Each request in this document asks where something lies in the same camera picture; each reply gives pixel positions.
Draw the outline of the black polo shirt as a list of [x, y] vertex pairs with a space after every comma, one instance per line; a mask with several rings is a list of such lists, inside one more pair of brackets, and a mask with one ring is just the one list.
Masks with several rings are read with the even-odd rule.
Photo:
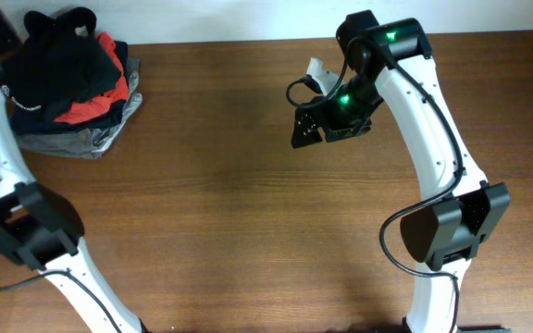
[[96, 40], [97, 16], [83, 6], [51, 18], [24, 15], [28, 39], [2, 64], [1, 89], [16, 106], [51, 122], [74, 103], [115, 88], [122, 74]]

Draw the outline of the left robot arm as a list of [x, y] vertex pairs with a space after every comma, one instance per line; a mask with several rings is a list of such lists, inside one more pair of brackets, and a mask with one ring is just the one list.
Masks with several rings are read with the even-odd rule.
[[144, 332], [143, 321], [119, 299], [96, 267], [84, 233], [75, 207], [39, 184], [27, 167], [0, 89], [0, 254], [37, 273], [6, 289], [46, 279], [92, 332]]

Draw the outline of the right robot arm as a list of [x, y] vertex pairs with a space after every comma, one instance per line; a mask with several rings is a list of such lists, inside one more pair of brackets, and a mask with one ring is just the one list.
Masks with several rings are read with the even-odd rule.
[[291, 145], [302, 148], [362, 136], [386, 105], [415, 167], [421, 199], [394, 213], [415, 262], [412, 305], [402, 332], [455, 332], [466, 270], [508, 208], [504, 184], [490, 184], [454, 123], [440, 89], [432, 48], [413, 18], [378, 22], [366, 10], [336, 32], [343, 69], [333, 74], [312, 58], [300, 83], [314, 97], [295, 105]]

